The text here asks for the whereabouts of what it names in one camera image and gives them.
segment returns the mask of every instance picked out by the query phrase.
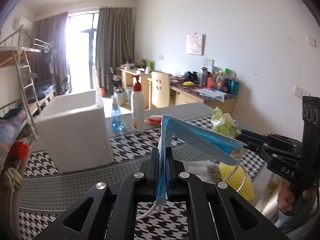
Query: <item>curtain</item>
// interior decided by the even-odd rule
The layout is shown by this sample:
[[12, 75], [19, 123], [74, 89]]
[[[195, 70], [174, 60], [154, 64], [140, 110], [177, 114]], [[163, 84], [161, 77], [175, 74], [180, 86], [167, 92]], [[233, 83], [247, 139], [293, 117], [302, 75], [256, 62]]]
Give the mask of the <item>curtain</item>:
[[132, 8], [100, 8], [96, 39], [98, 81], [105, 87], [106, 74], [126, 60], [133, 62]]
[[53, 45], [56, 51], [52, 55], [52, 69], [49, 63], [44, 62], [41, 57], [34, 60], [30, 66], [32, 72], [37, 73], [38, 78], [35, 82], [52, 80], [57, 83], [57, 93], [62, 91], [61, 85], [67, 74], [70, 75], [70, 68], [66, 57], [66, 33], [68, 13], [58, 14], [35, 22], [34, 38], [45, 41]]

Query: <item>wall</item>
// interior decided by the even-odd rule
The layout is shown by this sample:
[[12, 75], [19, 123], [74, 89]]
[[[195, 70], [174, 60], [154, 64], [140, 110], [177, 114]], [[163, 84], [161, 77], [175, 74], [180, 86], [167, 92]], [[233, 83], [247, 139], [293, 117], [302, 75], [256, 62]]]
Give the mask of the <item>wall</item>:
[[68, 4], [36, 15], [36, 21], [57, 15], [63, 12], [77, 13], [99, 10], [100, 7], [135, 7], [136, 2], [131, 0], [93, 0]]
[[[25, 17], [31, 22], [34, 22], [35, 20], [34, 13], [22, 2], [19, 2], [15, 6], [1, 29], [0, 41], [15, 32], [15, 30], [13, 30], [13, 25], [15, 20], [20, 16]], [[16, 39], [17, 37], [15, 37], [15, 39], [13, 40], [14, 46], [17, 45]], [[21, 41], [22, 45], [29, 47], [29, 39], [25, 35], [23, 36]], [[18, 98], [20, 98], [20, 93], [15, 66], [0, 68], [0, 107]]]
[[199, 71], [186, 36], [206, 35], [204, 56], [241, 82], [233, 117], [260, 133], [301, 139], [301, 99], [294, 84], [320, 96], [320, 27], [297, 0], [139, 0], [135, 56], [169, 73]]

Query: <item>wall socket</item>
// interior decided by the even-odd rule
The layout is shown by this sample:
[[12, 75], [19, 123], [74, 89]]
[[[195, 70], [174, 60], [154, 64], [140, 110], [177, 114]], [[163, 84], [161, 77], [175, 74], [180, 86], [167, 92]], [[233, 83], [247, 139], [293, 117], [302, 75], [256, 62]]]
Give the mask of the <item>wall socket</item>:
[[310, 96], [310, 93], [306, 90], [303, 90], [301, 87], [294, 85], [293, 94], [298, 98], [302, 98], [303, 96]]
[[302, 88], [301, 88], [301, 87], [298, 87], [297, 85], [294, 85], [293, 94], [294, 94], [295, 96], [297, 96], [298, 98], [301, 98]]
[[316, 40], [314, 38], [310, 37], [309, 35], [307, 35], [307, 42], [309, 45], [316, 48]]

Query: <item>metal ladder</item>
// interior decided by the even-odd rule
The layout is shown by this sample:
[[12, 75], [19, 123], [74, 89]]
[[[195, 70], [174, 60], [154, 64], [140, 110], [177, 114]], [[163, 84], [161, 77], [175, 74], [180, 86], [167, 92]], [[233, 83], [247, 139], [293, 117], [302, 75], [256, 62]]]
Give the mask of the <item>metal ladder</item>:
[[[18, 72], [18, 77], [19, 77], [19, 90], [20, 90], [20, 95], [21, 95], [21, 98], [22, 98], [22, 103], [23, 103], [23, 108], [26, 110], [26, 115], [27, 115], [27, 120], [31, 126], [31, 130], [32, 130], [32, 134], [34, 136], [34, 138], [37, 140], [38, 138], [38, 130], [36, 128], [36, 125], [35, 125], [35, 121], [33, 119], [33, 116], [32, 116], [32, 113], [30, 111], [30, 108], [28, 106], [28, 99], [27, 99], [27, 95], [26, 95], [26, 89], [29, 88], [29, 87], [32, 87], [32, 92], [33, 92], [33, 96], [35, 98], [35, 103], [37, 104], [37, 107], [38, 107], [38, 111], [39, 113], [41, 113], [41, 107], [40, 107], [40, 104], [39, 104], [39, 101], [38, 101], [38, 97], [37, 97], [37, 94], [36, 94], [36, 88], [35, 88], [35, 85], [34, 85], [34, 82], [33, 82], [33, 78], [31, 77], [31, 68], [30, 68], [30, 64], [29, 64], [29, 60], [28, 60], [28, 57], [27, 57], [27, 53], [25, 50], [23, 50], [23, 53], [24, 53], [24, 57], [25, 57], [25, 61], [26, 61], [26, 65], [21, 65], [21, 47], [19, 47], [17, 53], [13, 50], [12, 53], [13, 53], [13, 56], [14, 56], [14, 60], [16, 62], [16, 69], [17, 69], [17, 72]], [[22, 75], [21, 75], [21, 69], [22, 68], [27, 68], [28, 69], [28, 72], [27, 72], [27, 77], [28, 79], [31, 80], [31, 83], [26, 85], [26, 86], [23, 86], [23, 80], [22, 80]]]

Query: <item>wooden chair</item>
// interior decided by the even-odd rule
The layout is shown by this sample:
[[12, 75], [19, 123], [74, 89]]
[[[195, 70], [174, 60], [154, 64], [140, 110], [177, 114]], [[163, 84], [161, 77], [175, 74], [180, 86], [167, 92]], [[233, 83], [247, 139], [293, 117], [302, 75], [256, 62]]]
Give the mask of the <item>wooden chair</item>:
[[170, 106], [170, 80], [167, 73], [152, 72], [149, 79], [149, 109]]

